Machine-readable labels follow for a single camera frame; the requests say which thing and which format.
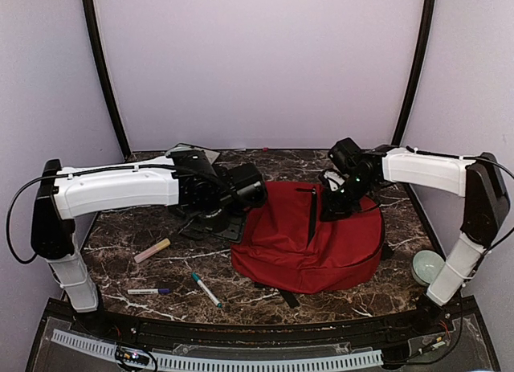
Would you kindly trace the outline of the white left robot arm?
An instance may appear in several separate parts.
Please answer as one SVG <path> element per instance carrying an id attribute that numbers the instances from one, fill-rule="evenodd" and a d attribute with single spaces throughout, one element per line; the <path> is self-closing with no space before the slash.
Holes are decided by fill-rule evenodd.
<path id="1" fill-rule="evenodd" d="M 11 220 L 22 193 L 37 186 L 33 203 L 29 258 L 14 249 Z M 12 257 L 22 265 L 42 258 L 55 273 L 72 309 L 97 337 L 113 330 L 113 319 L 100 308 L 98 286 L 75 237 L 75 221 L 84 215 L 126 208 L 163 206 L 182 209 L 192 222 L 213 235 L 229 230 L 231 220 L 254 207 L 261 179 L 253 165 L 227 169 L 203 149 L 179 145 L 150 159 L 96 167 L 46 163 L 43 173 L 22 185 L 8 206 L 4 234 Z"/>

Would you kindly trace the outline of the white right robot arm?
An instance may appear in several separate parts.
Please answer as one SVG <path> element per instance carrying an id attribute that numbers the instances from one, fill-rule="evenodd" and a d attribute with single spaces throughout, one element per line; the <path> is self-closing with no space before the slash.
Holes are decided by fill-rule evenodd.
<path id="1" fill-rule="evenodd" d="M 429 304 L 410 317 L 410 328 L 428 334 L 441 321 L 439 308 L 472 280 L 481 263 L 512 231 L 504 230 L 511 213 L 506 184 L 513 172 L 493 153 L 454 155 L 418 148 L 379 145 L 358 146 L 353 139 L 338 141 L 329 151 L 334 172 L 321 175 L 322 215 L 329 221 L 346 219 L 362 210 L 361 200 L 380 187 L 411 187 L 438 239 L 442 218 L 435 214 L 433 195 L 443 204 L 443 216 L 451 218 L 453 244 L 443 247 L 445 263 L 425 292 Z"/>

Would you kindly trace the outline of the red backpack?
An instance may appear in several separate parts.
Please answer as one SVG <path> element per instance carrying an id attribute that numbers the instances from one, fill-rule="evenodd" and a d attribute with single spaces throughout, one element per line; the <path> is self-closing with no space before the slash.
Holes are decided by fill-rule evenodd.
<path id="1" fill-rule="evenodd" d="M 235 271 L 267 287 L 299 294 L 346 290 L 373 278 L 381 261 L 385 224 L 370 198 L 362 212 L 320 220 L 321 186 L 267 182 L 267 201 L 247 217 L 231 248 Z"/>

